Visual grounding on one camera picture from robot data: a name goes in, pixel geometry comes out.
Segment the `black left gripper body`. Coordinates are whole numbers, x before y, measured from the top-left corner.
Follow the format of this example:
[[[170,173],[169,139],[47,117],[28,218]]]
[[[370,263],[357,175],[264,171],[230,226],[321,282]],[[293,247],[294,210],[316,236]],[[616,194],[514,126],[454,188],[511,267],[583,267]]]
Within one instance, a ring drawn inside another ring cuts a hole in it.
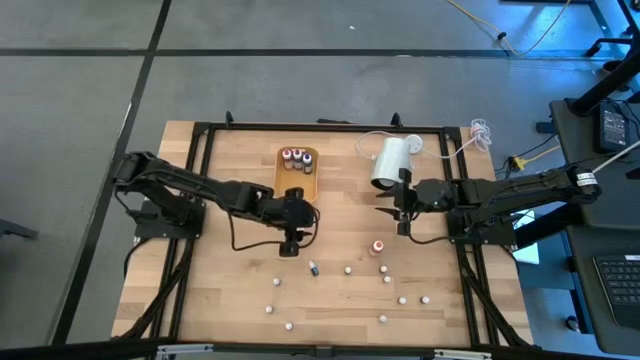
[[[285,235],[279,245],[280,257],[296,257],[317,238],[320,211],[304,199],[304,189],[293,187],[272,200],[271,221]]]

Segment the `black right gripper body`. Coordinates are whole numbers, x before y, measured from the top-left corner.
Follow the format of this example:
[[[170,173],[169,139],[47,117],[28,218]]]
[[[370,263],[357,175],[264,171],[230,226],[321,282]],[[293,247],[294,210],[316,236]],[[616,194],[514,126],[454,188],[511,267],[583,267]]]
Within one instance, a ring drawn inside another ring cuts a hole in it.
[[[411,186],[412,173],[399,170],[400,184],[397,186],[397,233],[411,235],[411,222],[416,214],[448,212],[453,208],[451,184],[439,179],[423,179]]]

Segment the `white cylindrical spot lamp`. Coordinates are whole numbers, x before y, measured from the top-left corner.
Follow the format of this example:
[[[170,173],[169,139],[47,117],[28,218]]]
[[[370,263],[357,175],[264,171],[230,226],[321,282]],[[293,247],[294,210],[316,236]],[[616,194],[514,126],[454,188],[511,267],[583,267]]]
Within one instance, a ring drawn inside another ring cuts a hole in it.
[[[401,182],[400,170],[410,170],[410,156],[423,149],[424,142],[416,134],[406,137],[388,136],[378,155],[374,157],[371,184],[380,190],[388,190]]]

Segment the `yellow plastic bin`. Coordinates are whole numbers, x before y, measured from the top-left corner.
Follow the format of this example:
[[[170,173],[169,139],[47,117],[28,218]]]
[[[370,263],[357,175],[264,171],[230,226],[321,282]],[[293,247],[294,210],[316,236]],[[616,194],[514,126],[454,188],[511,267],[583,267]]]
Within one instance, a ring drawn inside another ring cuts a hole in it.
[[[307,175],[301,170],[296,170],[294,167],[291,170],[285,170],[282,164],[281,153],[284,149],[300,149],[305,153],[310,153],[313,156],[314,170],[311,175]],[[318,196],[318,160],[319,153],[312,147],[291,147],[285,146],[280,148],[276,152],[275,170],[274,170],[274,193],[276,196],[283,196],[285,191],[291,188],[301,188],[303,190],[303,198],[313,203]]]

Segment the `black side desk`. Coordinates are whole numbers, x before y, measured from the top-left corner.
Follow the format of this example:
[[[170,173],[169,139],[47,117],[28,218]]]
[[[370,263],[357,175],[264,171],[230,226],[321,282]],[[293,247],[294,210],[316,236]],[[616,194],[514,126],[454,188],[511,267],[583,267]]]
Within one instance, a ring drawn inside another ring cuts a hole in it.
[[[549,104],[552,121],[568,163],[594,169],[608,157],[594,151],[592,112],[574,112],[571,99]],[[640,146],[620,161],[596,172],[603,193],[591,205],[570,205],[577,216],[566,228],[596,343],[601,351],[640,356],[640,330],[623,327],[614,319],[594,258],[605,255],[640,255],[640,179],[627,174],[640,171]]]

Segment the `black power adapter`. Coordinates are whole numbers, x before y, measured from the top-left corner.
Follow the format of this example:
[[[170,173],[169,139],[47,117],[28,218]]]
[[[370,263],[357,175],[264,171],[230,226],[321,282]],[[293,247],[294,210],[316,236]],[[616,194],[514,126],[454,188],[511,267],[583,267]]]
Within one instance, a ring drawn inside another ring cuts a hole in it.
[[[619,152],[630,145],[630,121],[617,103],[601,102],[593,119],[593,147],[596,153]]]

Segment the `black keyboard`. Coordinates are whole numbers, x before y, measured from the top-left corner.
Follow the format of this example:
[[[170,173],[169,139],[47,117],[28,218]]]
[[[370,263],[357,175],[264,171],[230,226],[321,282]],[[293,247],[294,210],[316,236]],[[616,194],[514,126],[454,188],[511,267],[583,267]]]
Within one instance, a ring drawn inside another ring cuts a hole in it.
[[[640,255],[593,258],[614,321],[640,331]]]

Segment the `black office chair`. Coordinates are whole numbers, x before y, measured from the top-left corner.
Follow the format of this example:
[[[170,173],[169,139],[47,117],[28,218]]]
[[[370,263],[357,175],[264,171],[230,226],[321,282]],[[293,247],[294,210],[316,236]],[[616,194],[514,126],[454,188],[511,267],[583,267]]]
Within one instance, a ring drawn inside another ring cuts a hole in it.
[[[624,19],[625,30],[617,36],[609,30],[605,24],[604,15],[596,9],[596,5],[590,6],[598,24],[602,28],[604,37],[598,38],[583,53],[584,57],[594,57],[605,46],[611,49],[611,53],[617,59],[625,59],[640,50],[640,0],[616,0]]]

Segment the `grey furniture foot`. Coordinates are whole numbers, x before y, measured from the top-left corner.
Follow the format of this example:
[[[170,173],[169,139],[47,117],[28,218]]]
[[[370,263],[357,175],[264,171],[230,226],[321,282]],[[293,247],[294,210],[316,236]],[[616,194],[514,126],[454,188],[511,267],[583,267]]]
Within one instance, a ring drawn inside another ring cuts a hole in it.
[[[0,219],[0,239],[2,239],[4,236],[10,235],[33,240],[37,238],[38,232],[17,223],[5,219]]]

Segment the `silver metal bracket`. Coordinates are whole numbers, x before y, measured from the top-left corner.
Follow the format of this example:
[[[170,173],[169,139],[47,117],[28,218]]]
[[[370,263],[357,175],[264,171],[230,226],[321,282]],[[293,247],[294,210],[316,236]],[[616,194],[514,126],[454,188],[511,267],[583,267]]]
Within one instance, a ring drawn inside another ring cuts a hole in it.
[[[172,344],[162,345],[157,348],[154,360],[175,360],[177,355],[199,354],[213,352],[213,344]]]
[[[435,349],[433,360],[492,360],[492,354],[458,349]]]

